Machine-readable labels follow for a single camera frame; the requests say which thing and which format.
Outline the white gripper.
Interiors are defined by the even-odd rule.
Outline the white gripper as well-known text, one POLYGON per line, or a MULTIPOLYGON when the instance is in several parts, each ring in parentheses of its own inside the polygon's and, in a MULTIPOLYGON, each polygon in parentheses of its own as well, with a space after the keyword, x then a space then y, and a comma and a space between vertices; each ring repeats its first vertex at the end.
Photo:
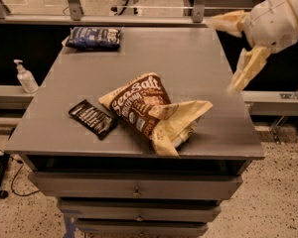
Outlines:
POLYGON ((243 91, 261 72, 270 53, 279 53, 298 42, 298 0, 265 0, 249 13, 232 11, 207 19, 207 26, 237 38, 242 31, 250 51, 242 49, 236 71, 226 88, 228 95, 243 91))

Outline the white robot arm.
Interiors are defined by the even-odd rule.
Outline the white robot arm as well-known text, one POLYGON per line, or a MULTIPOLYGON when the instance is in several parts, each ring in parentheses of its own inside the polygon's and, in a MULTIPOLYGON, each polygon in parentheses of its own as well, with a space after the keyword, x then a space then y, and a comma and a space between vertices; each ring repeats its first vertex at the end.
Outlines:
POLYGON ((298 42, 298 0, 264 0, 244 10, 212 16, 209 28, 246 37, 251 50, 242 49, 236 71, 226 89, 228 95, 243 91, 262 71, 267 59, 298 42))

